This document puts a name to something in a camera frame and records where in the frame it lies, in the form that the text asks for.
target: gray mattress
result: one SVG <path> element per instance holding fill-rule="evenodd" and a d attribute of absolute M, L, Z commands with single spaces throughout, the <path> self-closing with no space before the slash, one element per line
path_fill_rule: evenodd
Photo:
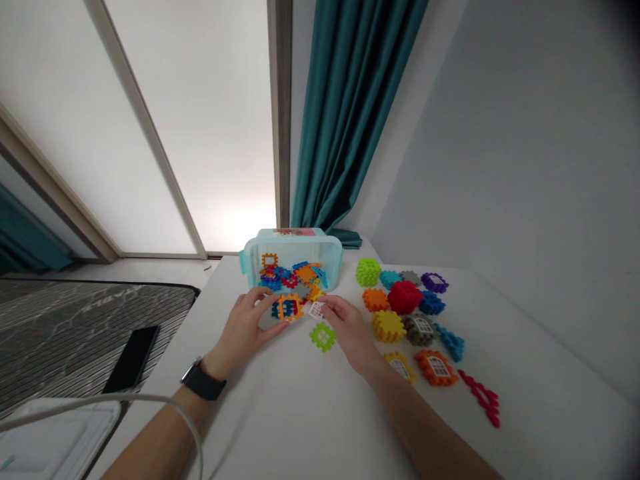
<path fill-rule="evenodd" d="M 0 413 L 30 397 L 100 393 L 131 331 L 160 325 L 144 382 L 198 293 L 184 285 L 0 279 Z"/>

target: right hand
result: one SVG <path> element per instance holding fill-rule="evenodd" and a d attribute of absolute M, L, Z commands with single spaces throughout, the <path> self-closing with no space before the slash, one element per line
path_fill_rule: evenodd
<path fill-rule="evenodd" d="M 325 320 L 335 331 L 338 343 L 356 372 L 362 375 L 366 367 L 382 359 L 360 310 L 338 295 L 326 295 L 318 301 L 325 303 L 322 307 Z"/>

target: left hand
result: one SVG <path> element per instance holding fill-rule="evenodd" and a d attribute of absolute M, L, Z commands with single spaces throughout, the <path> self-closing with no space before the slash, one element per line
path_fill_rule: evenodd
<path fill-rule="evenodd" d="M 280 295 L 274 295 L 266 287 L 254 287 L 247 294 L 238 297 L 220 340 L 202 359 L 209 375 L 220 381 L 226 379 L 240 362 L 252 356 L 262 345 L 289 326 L 289 322 L 284 321 L 268 330 L 258 327 L 260 317 L 270 310 L 278 298 Z"/>

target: orange toy block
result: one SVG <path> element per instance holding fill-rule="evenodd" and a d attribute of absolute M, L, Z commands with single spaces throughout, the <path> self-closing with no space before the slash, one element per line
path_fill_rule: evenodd
<path fill-rule="evenodd" d="M 450 387 L 458 381 L 449 361 L 435 350 L 420 350 L 415 360 L 432 387 Z"/>
<path fill-rule="evenodd" d="M 387 296 L 381 289 L 366 289 L 362 300 L 369 311 L 386 310 L 390 307 Z"/>

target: hand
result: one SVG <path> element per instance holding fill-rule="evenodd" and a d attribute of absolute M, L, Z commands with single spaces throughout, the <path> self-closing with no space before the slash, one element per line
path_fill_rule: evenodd
<path fill-rule="evenodd" d="M 382 359 L 360 310 L 338 295 L 326 295 L 318 298 L 318 301 L 325 302 L 326 305 L 322 307 L 325 320 L 335 331 L 338 343 L 356 372 L 362 375 L 365 368 Z"/>
<path fill-rule="evenodd" d="M 254 287 L 240 295 L 231 309 L 225 329 L 216 346 L 204 356 L 205 371 L 216 380 L 224 380 L 243 360 L 262 345 L 280 335 L 289 322 L 280 322 L 268 330 L 258 327 L 262 314 L 280 298 L 266 287 Z"/>

